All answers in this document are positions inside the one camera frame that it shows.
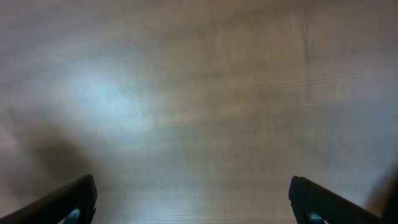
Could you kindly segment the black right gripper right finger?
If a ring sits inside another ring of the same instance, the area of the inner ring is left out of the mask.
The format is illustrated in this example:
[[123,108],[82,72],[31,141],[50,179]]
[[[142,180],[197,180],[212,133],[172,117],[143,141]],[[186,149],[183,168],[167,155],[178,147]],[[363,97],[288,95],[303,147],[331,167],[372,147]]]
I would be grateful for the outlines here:
[[384,220],[304,177],[292,177],[289,200],[298,224],[373,224]]

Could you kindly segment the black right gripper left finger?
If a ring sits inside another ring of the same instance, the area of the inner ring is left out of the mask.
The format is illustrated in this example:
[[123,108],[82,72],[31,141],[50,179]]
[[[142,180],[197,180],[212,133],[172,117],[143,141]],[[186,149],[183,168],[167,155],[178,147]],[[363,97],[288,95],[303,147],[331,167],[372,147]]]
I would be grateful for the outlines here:
[[1,218],[4,224],[90,224],[98,193],[91,174],[84,175],[47,196]]

